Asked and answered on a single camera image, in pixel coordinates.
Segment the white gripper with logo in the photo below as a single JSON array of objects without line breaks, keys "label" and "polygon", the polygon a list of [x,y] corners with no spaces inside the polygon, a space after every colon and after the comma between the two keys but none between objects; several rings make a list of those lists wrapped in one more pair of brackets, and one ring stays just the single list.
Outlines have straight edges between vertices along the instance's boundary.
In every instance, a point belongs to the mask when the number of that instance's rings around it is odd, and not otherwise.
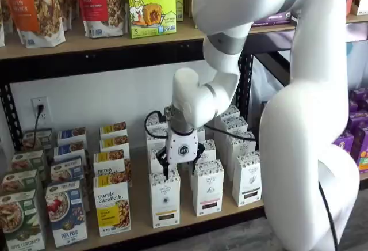
[{"label": "white gripper with logo", "polygon": [[198,142],[197,130],[184,135],[177,134],[171,128],[168,131],[167,151],[163,147],[156,153],[156,159],[163,167],[163,174],[168,180],[169,166],[190,162],[191,174],[194,174],[196,164],[201,158],[205,146]]}]

